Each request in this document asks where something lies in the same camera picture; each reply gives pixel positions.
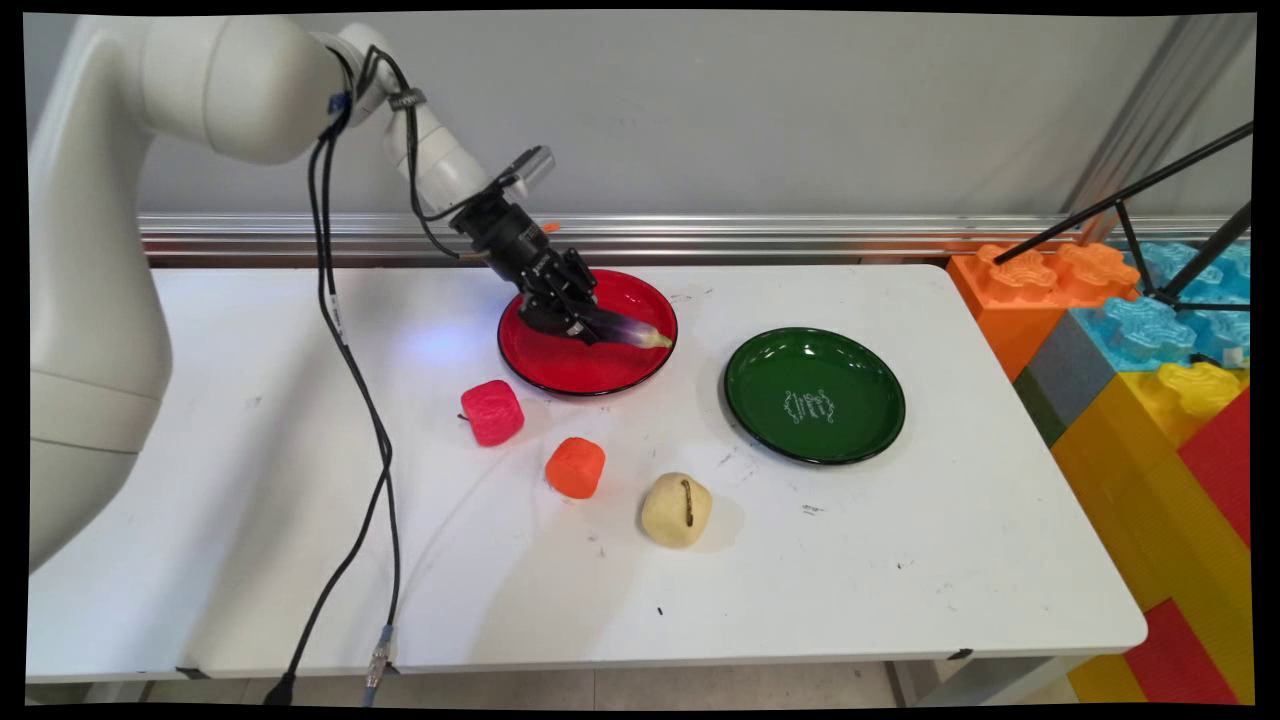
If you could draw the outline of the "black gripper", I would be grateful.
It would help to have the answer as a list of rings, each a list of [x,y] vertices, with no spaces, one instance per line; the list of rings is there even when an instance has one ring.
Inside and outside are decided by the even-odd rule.
[[[541,334],[602,342],[596,278],[575,249],[557,250],[518,204],[497,190],[457,211],[449,227],[470,240],[471,250],[502,279],[524,293],[520,320]]]

